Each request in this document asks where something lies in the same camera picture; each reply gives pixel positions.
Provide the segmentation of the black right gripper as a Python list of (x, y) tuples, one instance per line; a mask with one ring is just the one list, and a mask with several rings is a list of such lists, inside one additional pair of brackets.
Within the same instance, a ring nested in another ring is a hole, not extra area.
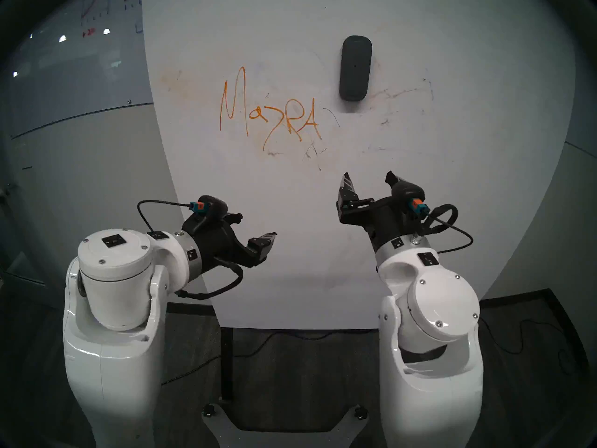
[[(406, 181), (391, 170), (386, 174), (385, 183), (391, 188), (406, 186)], [(340, 223), (362, 227), (375, 253), (385, 243), (419, 231), (419, 221), (400, 210), (392, 197), (377, 201), (359, 199), (349, 173), (342, 175), (336, 207)]]

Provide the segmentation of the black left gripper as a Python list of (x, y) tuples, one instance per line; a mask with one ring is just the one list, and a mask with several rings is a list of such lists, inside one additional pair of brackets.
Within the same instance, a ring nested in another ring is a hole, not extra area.
[(263, 234), (248, 240), (248, 247), (237, 239), (231, 224), (240, 224), (241, 213), (228, 213), (221, 220), (200, 225), (204, 218), (193, 214), (182, 225), (182, 230), (189, 234), (201, 255), (201, 273), (206, 273), (219, 264), (216, 259), (252, 268), (267, 259), (273, 248), (276, 232)]

